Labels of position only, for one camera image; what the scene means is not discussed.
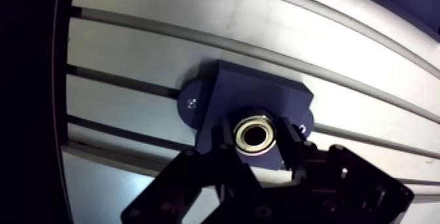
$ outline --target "screw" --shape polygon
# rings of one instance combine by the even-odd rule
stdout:
[[[187,108],[195,109],[197,107],[197,99],[190,98],[187,100]]]
[[[307,127],[305,125],[300,125],[299,130],[301,130],[301,133],[305,133],[307,131]]]

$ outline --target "hole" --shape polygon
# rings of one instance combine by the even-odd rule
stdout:
[[[243,138],[248,145],[259,145],[266,140],[266,131],[260,126],[254,126],[244,132]]]
[[[348,170],[346,168],[343,168],[341,173],[340,173],[340,177],[342,179],[345,179],[345,176],[347,176]]]

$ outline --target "metal surface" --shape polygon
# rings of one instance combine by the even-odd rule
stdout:
[[[194,144],[193,132],[179,119],[175,101],[169,98],[68,75],[67,113],[184,145]]]
[[[136,21],[145,22],[145,20],[142,19],[137,19]],[[160,28],[161,32],[163,33],[171,31],[175,36],[190,35],[192,37],[193,34],[197,33],[196,36],[197,35],[205,35],[206,37],[209,36],[207,38],[214,40],[214,42],[216,42],[216,40],[220,40],[218,37],[214,37],[213,35],[206,35],[205,33],[196,32],[184,28],[177,28],[162,23],[155,22],[154,24],[147,24],[147,26],[148,28],[152,28],[152,29],[154,28],[155,30]],[[104,27],[102,29],[106,29],[106,31],[109,32],[111,28]],[[135,39],[137,40],[137,37],[139,37],[140,35],[138,34],[135,35],[137,35],[134,36]],[[243,46],[242,44],[235,41],[230,41],[226,39],[224,39],[224,41],[225,41],[224,43],[226,43],[227,45],[234,43],[232,46],[236,44]],[[153,81],[154,83],[161,83],[162,81],[164,83],[175,82],[175,81],[179,81],[181,83],[182,79],[185,78],[186,75],[185,73],[189,72],[190,74],[194,74],[194,69],[196,72],[199,70],[197,64],[206,61],[210,62],[213,59],[222,57],[223,59],[230,59],[233,62],[243,64],[249,67],[264,69],[269,73],[274,73],[282,77],[287,77],[296,80],[302,79],[302,82],[307,86],[309,86],[311,91],[313,91],[313,93],[315,93],[316,95],[316,98],[312,103],[311,109],[313,113],[316,115],[315,120],[318,123],[322,123],[327,126],[330,125],[338,128],[343,128],[345,130],[351,130],[353,132],[358,132],[360,134],[368,134],[369,136],[374,136],[385,140],[403,143],[406,145],[411,145],[414,147],[419,147],[431,151],[440,151],[439,144],[435,140],[436,137],[440,136],[440,134],[436,135],[436,133],[440,132],[437,124],[432,124],[431,122],[428,122],[426,119],[416,117],[413,114],[406,113],[396,107],[392,107],[386,103],[381,103],[368,96],[364,96],[356,92],[350,92],[345,88],[342,88],[335,84],[328,83],[327,81],[323,81],[311,77],[309,75],[298,73],[296,71],[291,71],[284,67],[268,64],[257,60],[261,58],[252,58],[249,56],[243,56],[232,52],[224,52],[224,51],[221,52],[221,54],[219,54],[217,49],[211,47],[200,48],[200,45],[191,45],[191,44],[188,45],[188,43],[184,43],[184,41],[179,41],[177,39],[175,41],[167,41],[166,45],[169,45],[170,47],[173,46],[171,48],[172,49],[171,52],[174,52],[174,54],[177,53],[175,50],[179,48],[182,48],[181,50],[182,52],[187,52],[187,50],[191,51],[191,49],[193,49],[194,51],[191,52],[192,58],[186,58],[186,57],[167,58],[166,56],[163,56],[165,57],[165,59],[170,59],[169,62],[166,62],[166,66],[168,66],[169,69],[172,69],[173,74],[161,75],[163,77],[166,77],[166,79],[157,77],[154,79]],[[234,49],[237,50],[241,49],[240,47],[238,47],[238,45],[236,45]],[[250,52],[252,52],[252,54],[258,53],[260,50],[261,53],[269,54],[267,55],[268,59],[276,59],[277,56],[280,57],[280,55],[273,54],[273,52],[269,52],[267,50],[263,50],[251,46],[248,47],[250,47],[249,50]],[[153,62],[157,61],[157,63],[155,64],[163,63],[163,60],[161,60],[162,56],[160,58],[155,58],[155,59],[157,59],[153,61]],[[284,59],[286,63],[289,63],[292,60],[291,58],[286,58],[284,56],[282,59]],[[181,67],[180,70],[178,71],[180,67],[179,64],[176,64],[175,66],[173,66],[173,64],[174,62],[183,62],[183,60],[187,61],[187,63],[185,67]],[[152,67],[152,68],[148,67],[150,62],[145,62],[142,61],[141,59],[137,59],[135,61],[137,62],[136,65],[140,64],[138,61],[143,62],[141,64],[144,66],[142,68],[144,69],[143,71],[145,71],[145,69],[150,69],[150,70],[156,69],[156,72],[160,72],[161,68],[159,67]],[[121,74],[124,74],[125,76],[128,75],[135,79],[146,79],[147,81],[150,80],[150,77],[146,77],[148,75],[136,74],[135,69],[131,69],[131,68],[130,68],[130,72],[126,71],[125,73],[121,73]],[[411,132],[412,130],[419,131],[417,136],[415,136],[416,134]]]
[[[253,58],[243,58],[243,57],[240,58],[237,55],[229,55],[229,59],[238,61],[241,64],[249,64],[249,65],[254,62]],[[264,66],[265,69],[272,70],[272,72],[274,70],[280,70],[280,69],[272,69],[270,68],[269,65],[261,65],[261,64],[259,65],[262,67]],[[294,74],[292,72],[287,72],[284,73],[283,76],[288,77],[289,76],[288,73]],[[363,141],[365,143],[370,143],[379,146],[391,147],[393,149],[399,149],[401,151],[416,153],[417,155],[425,155],[427,157],[434,157],[434,158],[438,157],[436,152],[429,152],[426,149],[425,150],[416,149],[417,147],[419,148],[421,148],[422,146],[424,147],[424,144],[418,143],[420,140],[425,143],[427,141],[432,140],[432,146],[436,147],[436,145],[438,145],[438,143],[436,143],[435,141],[435,137],[436,137],[435,133],[436,131],[438,131],[438,128],[436,128],[436,126],[429,126],[429,123],[425,123],[425,122],[422,122],[420,126],[417,126],[417,123],[415,123],[416,125],[415,126],[414,121],[411,120],[411,118],[413,119],[414,117],[406,116],[404,118],[402,117],[402,115],[404,114],[396,113],[395,109],[392,109],[392,107],[390,106],[387,105],[381,106],[380,103],[376,103],[368,98],[367,99],[362,98],[362,96],[357,96],[355,93],[346,92],[343,89],[339,89],[334,85],[326,85],[325,83],[319,81],[316,82],[314,81],[314,79],[307,78],[306,76],[303,76],[303,82],[305,82],[311,88],[311,90],[315,94],[317,94],[314,103],[312,103],[312,110],[317,116],[316,121],[319,122],[318,129],[321,129],[320,130],[321,132],[325,132],[335,136],[342,136],[343,138],[347,138],[347,135],[349,134],[350,138],[353,140]],[[77,92],[79,93],[78,95],[80,98],[81,96],[86,95],[86,92],[84,92],[83,88],[79,85],[79,83],[73,82],[73,84],[75,84],[73,86],[75,90],[77,90]],[[96,90],[100,89],[99,86],[103,86],[102,84],[95,84],[95,83],[87,83],[85,85],[90,88],[97,88]],[[112,90],[110,87],[106,87],[105,89],[107,89],[108,91]],[[130,94],[132,92],[125,91],[124,93],[126,98],[130,98],[130,97],[138,98],[138,94],[132,96]],[[175,107],[173,100],[154,98],[154,96],[150,96],[150,95],[148,95],[148,97],[151,97],[151,101],[150,101],[151,105],[155,105],[156,102],[160,102],[162,107],[163,105],[166,105],[166,103],[169,102],[169,104],[167,104],[169,105],[168,109],[174,109]],[[103,107],[112,105],[111,102],[105,99],[93,99],[88,101],[87,104],[91,106],[96,105]],[[76,105],[78,108],[80,107],[85,108],[85,106],[79,106],[80,103],[76,103]],[[367,107],[370,107],[371,110],[377,110],[380,112],[371,113],[367,109]],[[129,113],[137,112],[137,110],[134,107],[131,108],[131,107],[122,106],[120,108],[125,108]],[[115,111],[108,110],[107,112],[108,115],[110,115]],[[172,115],[173,113],[170,113],[169,115],[165,113],[155,113],[155,114],[160,115],[161,119],[167,119],[168,120],[167,124],[173,124],[175,122],[173,121],[173,119],[179,119],[178,117]],[[112,120],[107,121],[107,118],[103,120],[103,122],[108,124],[115,124],[114,123],[115,121]],[[127,118],[125,122],[131,122],[131,119]],[[419,134],[411,133],[410,131],[412,128],[419,128],[418,131],[420,133]],[[374,134],[375,136],[365,135],[367,133]],[[153,133],[150,135],[158,138],[167,138],[167,136],[169,136],[167,134],[163,135],[162,130],[154,130]],[[188,135],[184,139],[186,141],[191,141],[192,143],[194,141],[192,134]],[[412,149],[410,147],[406,147],[405,145],[406,143],[410,143]]]
[[[352,17],[353,13],[349,10],[344,10],[344,12],[340,12],[338,9],[341,7],[333,6],[330,7],[326,5],[325,0],[283,0],[293,5],[299,6],[301,8],[307,9],[311,12],[315,12],[320,16],[326,17],[334,22],[338,22],[341,25],[344,25],[382,45],[389,48],[390,50],[400,54],[404,58],[410,60],[417,66],[421,67],[434,77],[440,79],[440,70],[439,64],[437,63],[435,58],[431,58],[430,61],[423,59],[423,57],[419,56],[417,53],[413,52],[410,48],[414,48],[412,45],[401,45],[399,43],[400,39],[391,38],[377,29],[369,26],[368,24],[364,24],[365,21],[362,17]],[[366,3],[364,0],[357,0],[358,3]]]
[[[328,69],[402,100],[418,99],[424,95],[420,86],[436,86],[440,81],[369,38],[281,0],[75,0],[74,4],[234,39]],[[414,80],[419,88],[408,88]],[[440,96],[440,91],[434,95],[432,90],[431,97]],[[438,115],[432,100],[420,98],[417,106],[437,109]]]
[[[157,157],[131,157],[128,155],[123,155],[118,152],[111,152],[106,149],[97,149],[93,147],[89,147],[86,145],[81,145],[75,143],[74,141],[69,142],[68,146],[63,147],[63,157],[65,155],[70,155],[70,157],[74,157],[73,161],[82,160],[85,161],[84,164],[99,164],[101,167],[106,168],[114,168],[119,171],[123,171],[126,173],[136,173],[144,176],[156,176],[165,166],[170,162],[168,160],[158,159]],[[284,184],[291,180],[291,174],[284,170],[262,170],[259,168],[252,168],[253,173],[257,177],[257,179],[263,185],[277,185]],[[91,175],[84,174],[79,177],[81,171],[74,173],[74,177],[69,178],[69,184],[78,184],[81,181],[86,181],[85,179],[91,177],[94,180],[105,180],[105,178],[100,179],[100,177],[92,177]],[[415,202],[438,202],[440,201],[440,187],[431,186],[427,191],[420,191],[419,185],[407,185],[410,189],[413,189],[415,192]]]
[[[439,181],[438,160],[408,154],[438,158],[440,147],[435,139],[440,135],[439,125],[434,123],[440,121],[436,102],[440,90],[435,88],[438,80],[356,32],[280,0],[74,0],[74,4],[91,8],[84,9],[80,16],[122,27],[72,19],[69,63],[86,70],[86,75],[74,72],[81,80],[67,78],[68,106],[73,115],[135,132],[145,141],[156,137],[192,145],[194,132],[182,122],[175,122],[179,120],[175,101],[155,95],[172,97],[164,90],[180,89],[186,80],[206,71],[203,63],[223,58],[289,79],[302,79],[310,86],[319,96],[312,104],[321,124],[318,130],[330,134],[313,132],[312,141],[318,146],[340,142],[395,177],[416,179],[411,183],[421,184]],[[398,20],[390,21],[399,24]],[[409,37],[404,36],[396,40],[395,34],[390,36],[386,29],[384,34],[428,61],[431,56],[434,64],[435,47],[430,42],[411,28],[403,26],[399,30],[405,32],[404,36],[415,35],[410,38],[422,43],[408,43],[412,39],[408,41]],[[69,125],[71,138],[101,148],[91,151],[93,155],[106,149],[136,158],[158,154],[171,159],[175,155],[175,151],[139,143],[137,137],[122,138],[124,133],[103,134],[108,130],[72,126]],[[106,163],[115,162],[119,156],[108,159]],[[101,193],[78,184],[81,179],[96,179],[94,174],[84,174],[82,178],[77,172],[75,176],[76,179],[70,178],[74,187],[82,187],[90,196]],[[425,187],[425,193],[433,193],[436,188]],[[76,203],[95,208],[91,201]],[[94,219],[96,214],[88,217]],[[105,216],[100,218],[94,219],[95,223],[112,223]]]
[[[423,99],[419,99],[418,96],[415,94],[417,90],[407,88],[408,86],[413,86],[414,83],[418,83],[419,85],[426,84],[426,86],[432,86],[433,84],[440,84],[440,80],[432,79],[423,72],[418,72],[418,73],[413,72],[411,70],[412,69],[411,64],[407,66],[402,66],[402,70],[407,69],[407,71],[411,71],[414,74],[414,76],[412,76],[411,83],[408,83],[408,86],[405,86],[402,85],[403,84],[402,79],[394,80],[391,74],[395,74],[395,73],[393,71],[387,70],[387,66],[385,65],[385,62],[381,62],[380,64],[377,63],[376,65],[374,65],[374,68],[365,65],[364,66],[365,69],[360,69],[360,68],[358,69],[358,66],[353,66],[354,69],[350,69],[349,72],[345,71],[344,75],[342,75],[339,72],[330,71],[329,70],[331,69],[330,65],[327,65],[326,66],[327,69],[326,69],[319,65],[313,65],[304,60],[293,58],[285,54],[280,54],[271,50],[267,50],[265,48],[260,48],[257,46],[249,45],[247,43],[242,43],[240,41],[235,41],[226,37],[219,37],[213,34],[204,33],[202,31],[196,31],[189,28],[183,28],[171,24],[165,24],[162,22],[156,22],[156,21],[146,20],[133,16],[127,16],[124,14],[116,14],[112,12],[93,10],[93,9],[83,9],[81,17],[91,21],[105,22],[108,24],[125,26],[128,28],[151,31],[154,33],[177,37],[180,39],[193,41],[195,43],[202,43],[204,45],[208,45],[211,47],[216,47],[227,51],[243,54],[245,56],[256,58],[258,60],[262,60],[284,68],[292,69],[295,71],[299,71],[301,73],[305,73],[307,75],[318,77],[325,81],[339,84],[346,88],[356,90],[368,96],[372,96],[384,102],[405,109],[416,115],[420,115],[421,117],[429,119],[433,122],[440,123],[440,116],[439,116],[440,106],[438,106],[438,104],[435,103],[434,101],[426,101]],[[387,59],[392,58],[387,54],[383,54],[380,56],[380,59],[382,59],[383,57],[386,57]],[[328,62],[335,64],[335,62],[329,60],[328,56],[323,55],[323,56],[319,56],[319,58],[320,60],[326,60],[325,62],[327,62],[327,64],[329,64]],[[344,70],[348,70],[347,66],[349,66],[348,63],[345,65]],[[362,79],[362,82],[356,80],[354,74],[356,73],[356,75],[358,76],[365,75],[366,73],[368,73],[366,69],[370,69],[371,71],[375,72],[376,81],[380,81],[380,83],[377,84],[384,84],[388,86],[386,88],[382,88],[385,89],[387,92],[373,87],[376,86],[377,84],[373,84],[370,82],[372,79],[370,74],[368,74],[368,76],[365,76],[365,78]],[[383,76],[383,78],[379,78],[378,71],[385,71],[386,72],[384,73],[385,76]],[[390,94],[390,93],[393,94],[396,93],[396,90],[399,90],[399,96],[403,96],[405,99]],[[418,95],[424,96],[424,94],[421,92],[418,93]],[[413,103],[417,103],[418,105],[408,102],[407,100],[412,100]]]
[[[249,133],[251,129],[258,129],[260,132],[250,136]],[[233,130],[237,149],[240,153],[245,155],[262,155],[270,150],[276,143],[274,141],[275,134],[271,122],[264,115],[246,117],[242,119]]]

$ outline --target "bearing inner ring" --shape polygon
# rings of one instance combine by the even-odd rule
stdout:
[[[245,155],[262,155],[275,145],[274,129],[265,115],[242,119],[234,135],[237,150]]]

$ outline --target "black metal frame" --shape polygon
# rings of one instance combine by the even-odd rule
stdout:
[[[296,183],[262,188],[238,157],[226,121],[212,129],[209,153],[180,153],[121,213],[122,222],[181,223],[209,185],[220,205],[203,223],[388,224],[403,217],[414,195],[401,182],[341,145],[318,151],[286,118],[274,125]]]

